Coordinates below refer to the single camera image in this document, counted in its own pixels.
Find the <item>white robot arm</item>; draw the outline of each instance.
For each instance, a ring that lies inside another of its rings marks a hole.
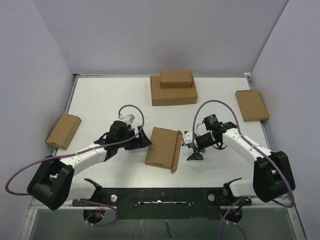
[[[118,149],[134,150],[151,145],[142,126],[138,137],[130,114],[119,116],[98,140],[71,157],[44,161],[33,176],[27,192],[51,210],[58,209],[67,200],[90,199],[99,186],[91,179],[73,179],[75,175],[92,165],[102,163],[117,154]]]
[[[275,169],[253,146],[274,161],[288,180],[292,190],[295,189],[289,160],[284,152],[273,152],[246,136],[246,140],[253,145],[250,146],[243,139],[243,133],[239,134],[235,124],[219,122],[214,114],[204,118],[203,123],[209,132],[196,135],[194,143],[192,143],[192,132],[183,134],[183,145],[193,149],[193,154],[187,161],[203,160],[201,153],[205,152],[205,148],[216,145],[216,149],[223,150],[224,144],[240,154],[253,168],[253,179],[234,179],[223,186],[229,195],[232,197],[259,197],[263,202],[269,202],[288,192],[288,188]]]

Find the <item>cardboard box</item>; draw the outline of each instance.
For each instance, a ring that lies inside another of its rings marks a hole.
[[[265,104],[257,90],[235,92],[240,112],[245,122],[266,121],[269,119]]]
[[[192,87],[190,70],[162,70],[160,72],[160,88],[188,89]]]
[[[45,142],[55,148],[66,150],[74,138],[81,119],[78,116],[63,113]]]
[[[192,77],[192,87],[161,88],[160,76],[150,76],[152,106],[175,106],[196,104],[198,95],[195,80]]]
[[[171,173],[177,171],[182,145],[182,133],[154,127],[150,140],[152,145],[148,147],[144,163],[171,169]]]

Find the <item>gray wall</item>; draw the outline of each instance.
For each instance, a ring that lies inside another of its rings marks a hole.
[[[31,0],[0,7],[0,239],[19,239],[29,196],[5,192],[19,168],[51,152],[45,138],[67,102],[73,75]],[[26,192],[36,168],[11,188]]]
[[[288,154],[308,240],[320,236],[320,1],[290,0],[253,72],[275,150]]]
[[[251,71],[288,0],[34,0],[76,74]]]

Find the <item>purple cable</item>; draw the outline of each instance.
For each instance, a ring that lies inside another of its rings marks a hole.
[[[101,149],[101,148],[105,148],[105,147],[110,147],[110,146],[114,146],[114,145],[119,145],[119,144],[124,144],[126,142],[129,142],[131,141],[132,139],[134,139],[136,136],[139,135],[139,133],[143,130],[143,127],[145,125],[145,116],[144,114],[142,113],[142,111],[135,105],[132,105],[132,104],[127,104],[127,105],[124,105],[122,106],[120,109],[119,109],[119,112],[118,114],[120,115],[121,113],[121,110],[126,108],[126,107],[133,107],[135,109],[137,109],[140,114],[141,114],[141,117],[142,117],[142,124],[141,124],[141,128],[140,130],[132,137],[128,138],[127,140],[123,140],[123,141],[119,141],[119,142],[114,142],[114,143],[109,143],[109,144],[105,144],[105,145],[101,145],[101,146],[96,146],[96,147],[92,147],[92,148],[87,148],[87,149],[84,149],[82,151],[78,151],[76,154],[77,155],[81,155],[81,154],[84,154],[84,153],[87,153],[89,151],[92,151],[93,149]],[[35,161],[35,162],[32,162],[22,168],[20,168],[18,171],[16,171],[9,179],[8,181],[6,181],[5,183],[5,190],[9,193],[9,194],[12,194],[12,195],[17,195],[17,196],[28,196],[29,194],[28,193],[24,193],[24,192],[15,192],[15,191],[11,191],[9,189],[9,184],[11,183],[11,181],[18,175],[20,174],[21,172],[23,172],[24,170],[36,165],[36,164],[40,164],[40,163],[43,163],[43,162],[47,162],[47,161],[50,161],[50,160],[57,160],[57,159],[65,159],[65,158],[70,158],[70,157],[74,157],[76,156],[75,153],[71,153],[71,154],[65,154],[65,155],[60,155],[60,156],[50,156],[50,157],[46,157],[46,158],[43,158],[39,161]]]
[[[230,211],[234,208],[234,206],[236,206],[238,203],[240,203],[243,199],[245,199],[245,197],[240,197],[234,204],[232,204],[231,207],[229,207],[229,209],[225,212],[225,214],[223,215],[223,217],[221,218],[221,221],[219,223],[219,227],[218,227],[218,239],[221,239],[221,228],[222,228],[222,224],[226,219],[226,216],[228,215],[228,213],[230,213]],[[247,234],[245,232],[245,230],[240,226],[235,224],[238,228],[240,228],[240,230],[243,232],[245,238],[247,239]]]
[[[115,211],[115,218],[114,218],[112,221],[107,222],[107,223],[103,223],[103,224],[93,224],[92,226],[94,226],[94,227],[106,227],[106,226],[108,226],[108,225],[114,224],[114,223],[118,220],[118,218],[119,218],[120,212],[119,212],[118,209],[116,209],[116,208],[113,207],[113,206],[109,206],[109,205],[102,204],[102,203],[98,203],[98,202],[94,202],[94,201],[88,201],[88,200],[84,200],[84,199],[81,199],[80,201],[83,202],[83,203],[86,203],[86,204],[91,204],[91,205],[94,205],[94,206],[101,206],[101,207],[105,207],[105,208],[112,209],[112,210]],[[91,218],[91,217],[93,217],[93,216],[95,216],[95,215],[96,215],[95,213],[89,215],[89,216],[85,219],[85,221],[88,221],[89,218]]]

